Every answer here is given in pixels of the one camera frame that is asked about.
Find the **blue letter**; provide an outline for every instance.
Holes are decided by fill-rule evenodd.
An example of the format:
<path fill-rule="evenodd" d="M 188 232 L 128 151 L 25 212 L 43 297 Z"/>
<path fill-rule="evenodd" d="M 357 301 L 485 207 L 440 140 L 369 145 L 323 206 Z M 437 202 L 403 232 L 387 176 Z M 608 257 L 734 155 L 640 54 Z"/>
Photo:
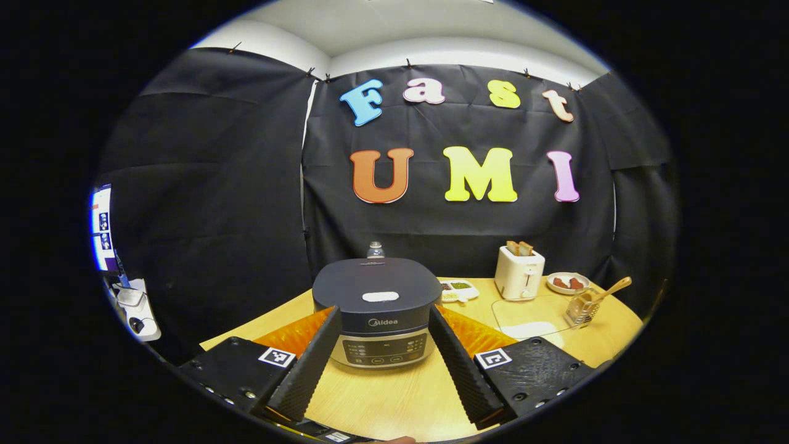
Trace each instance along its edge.
<path fill-rule="evenodd" d="M 372 79 L 340 96 L 340 101 L 349 104 L 351 111 L 356 115 L 356 120 L 353 121 L 356 126 L 362 126 L 383 113 L 379 108 L 370 105 L 371 103 L 380 105 L 383 102 L 381 95 L 374 89 L 382 86 L 380 80 Z M 372 91 L 366 96 L 364 92 L 368 89 Z"/>

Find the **ceiling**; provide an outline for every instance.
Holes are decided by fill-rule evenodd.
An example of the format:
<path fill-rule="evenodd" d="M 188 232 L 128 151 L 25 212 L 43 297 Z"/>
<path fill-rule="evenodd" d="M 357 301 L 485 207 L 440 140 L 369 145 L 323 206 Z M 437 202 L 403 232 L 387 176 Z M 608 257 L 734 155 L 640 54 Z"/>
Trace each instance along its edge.
<path fill-rule="evenodd" d="M 278 0 L 239 20 L 290 32 L 329 57 L 395 40 L 474 37 L 533 47 L 596 73 L 608 68 L 522 7 L 501 0 Z"/>

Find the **foam letter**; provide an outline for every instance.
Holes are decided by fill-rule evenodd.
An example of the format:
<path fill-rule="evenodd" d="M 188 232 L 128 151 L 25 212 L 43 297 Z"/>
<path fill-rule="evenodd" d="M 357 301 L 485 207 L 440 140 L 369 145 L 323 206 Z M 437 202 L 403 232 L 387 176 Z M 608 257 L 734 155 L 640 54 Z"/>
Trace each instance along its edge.
<path fill-rule="evenodd" d="M 508 81 L 491 80 L 488 82 L 491 101 L 497 107 L 517 108 L 521 106 L 521 98 L 515 94 L 515 85 Z"/>
<path fill-rule="evenodd" d="M 349 104 L 350 109 L 356 115 L 356 120 L 353 121 L 354 125 L 362 126 L 383 113 L 380 108 L 370 105 L 371 103 L 380 105 L 383 102 L 381 95 L 376 90 L 382 86 L 383 83 L 380 80 L 372 79 L 340 96 L 340 101 Z M 365 91 L 368 89 L 372 91 L 365 95 Z"/>
<path fill-rule="evenodd" d="M 410 148 L 390 149 L 387 155 L 392 164 L 392 184 L 389 188 L 376 186 L 376 160 L 381 157 L 377 151 L 357 151 L 350 155 L 353 162 L 353 192 L 369 204 L 389 204 L 402 197 L 408 190 L 408 159 L 413 156 Z"/>
<path fill-rule="evenodd" d="M 449 157 L 450 164 L 450 187 L 444 194 L 444 198 L 448 201 L 469 200 L 466 182 L 478 201 L 485 195 L 489 183 L 491 183 L 491 192 L 488 193 L 488 199 L 494 202 L 518 200 L 518 193 L 512 189 L 510 175 L 512 152 L 509 149 L 492 148 L 488 151 L 482 166 L 465 146 L 445 148 L 443 154 Z"/>
<path fill-rule="evenodd" d="M 553 112 L 554 114 L 556 114 L 557 117 L 559 117 L 565 122 L 573 121 L 574 119 L 573 115 L 564 109 L 564 105 L 567 105 L 567 99 L 561 97 L 553 89 L 543 92 L 543 97 L 548 99 L 548 102 L 551 104 L 551 108 L 553 108 Z"/>
<path fill-rule="evenodd" d="M 437 105 L 447 99 L 442 94 L 443 85 L 436 79 L 411 79 L 408 81 L 408 86 L 411 88 L 402 92 L 402 98 L 409 102 L 427 102 Z"/>
<path fill-rule="evenodd" d="M 560 202 L 575 202 L 581 198 L 573 184 L 573 172 L 570 170 L 572 158 L 568 152 L 548 152 L 548 159 L 553 160 L 553 168 L 556 171 L 556 193 L 553 196 Z"/>

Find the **monitor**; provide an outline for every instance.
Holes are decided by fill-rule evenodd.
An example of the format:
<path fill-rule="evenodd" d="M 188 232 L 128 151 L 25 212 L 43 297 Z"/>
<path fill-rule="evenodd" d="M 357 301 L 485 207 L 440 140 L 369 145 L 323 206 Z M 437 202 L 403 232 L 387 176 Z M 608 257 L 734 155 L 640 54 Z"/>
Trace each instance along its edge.
<path fill-rule="evenodd" d="M 110 229 L 110 184 L 102 185 L 93 192 L 91 199 L 91 241 L 96 267 L 104 274 L 120 275 Z"/>

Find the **letter u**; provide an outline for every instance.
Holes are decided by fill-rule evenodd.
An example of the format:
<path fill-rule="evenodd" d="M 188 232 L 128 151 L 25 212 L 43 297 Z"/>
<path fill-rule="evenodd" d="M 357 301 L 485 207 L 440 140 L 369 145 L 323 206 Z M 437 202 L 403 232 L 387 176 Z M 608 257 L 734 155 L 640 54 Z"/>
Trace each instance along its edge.
<path fill-rule="evenodd" d="M 362 201 L 371 204 L 389 204 L 402 197 L 408 190 L 408 159 L 413 156 L 410 148 L 395 148 L 387 152 L 394 162 L 392 184 L 388 188 L 376 186 L 376 160 L 381 157 L 377 151 L 357 151 L 350 155 L 353 162 L 353 192 Z"/>

